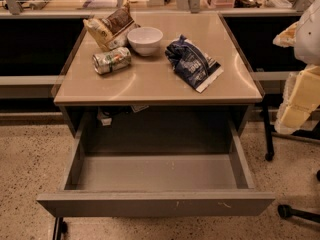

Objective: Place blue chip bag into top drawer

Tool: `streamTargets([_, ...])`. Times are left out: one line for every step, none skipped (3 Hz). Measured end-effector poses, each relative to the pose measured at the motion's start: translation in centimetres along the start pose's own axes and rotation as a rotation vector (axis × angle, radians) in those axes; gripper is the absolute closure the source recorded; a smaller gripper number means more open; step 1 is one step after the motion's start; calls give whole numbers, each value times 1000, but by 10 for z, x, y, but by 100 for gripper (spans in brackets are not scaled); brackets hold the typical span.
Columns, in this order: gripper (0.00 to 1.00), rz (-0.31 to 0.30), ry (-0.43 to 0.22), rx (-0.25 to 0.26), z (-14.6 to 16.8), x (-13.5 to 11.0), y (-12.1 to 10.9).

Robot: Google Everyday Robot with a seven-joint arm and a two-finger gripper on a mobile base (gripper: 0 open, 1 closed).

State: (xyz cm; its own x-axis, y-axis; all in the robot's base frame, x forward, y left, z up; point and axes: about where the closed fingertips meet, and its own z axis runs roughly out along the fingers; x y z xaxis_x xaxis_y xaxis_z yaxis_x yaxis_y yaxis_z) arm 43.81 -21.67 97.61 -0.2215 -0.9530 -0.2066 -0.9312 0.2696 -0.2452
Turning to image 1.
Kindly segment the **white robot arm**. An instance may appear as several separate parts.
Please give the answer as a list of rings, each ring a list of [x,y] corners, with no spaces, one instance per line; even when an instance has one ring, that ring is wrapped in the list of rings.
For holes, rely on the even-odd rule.
[[[277,46],[294,48],[297,60],[306,63],[285,82],[283,102],[277,112],[275,130],[292,134],[320,106],[320,0],[314,0],[300,19],[274,39]]]

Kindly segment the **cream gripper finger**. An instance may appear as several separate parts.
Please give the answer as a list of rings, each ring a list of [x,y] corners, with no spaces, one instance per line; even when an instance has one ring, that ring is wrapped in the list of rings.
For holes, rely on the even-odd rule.
[[[297,22],[294,22],[281,33],[279,33],[274,39],[273,44],[279,47],[287,48],[293,47],[296,43],[296,29]]]
[[[320,106],[320,66],[307,65],[298,73],[291,72],[285,82],[283,102],[276,117],[275,130],[292,134],[299,130]]]

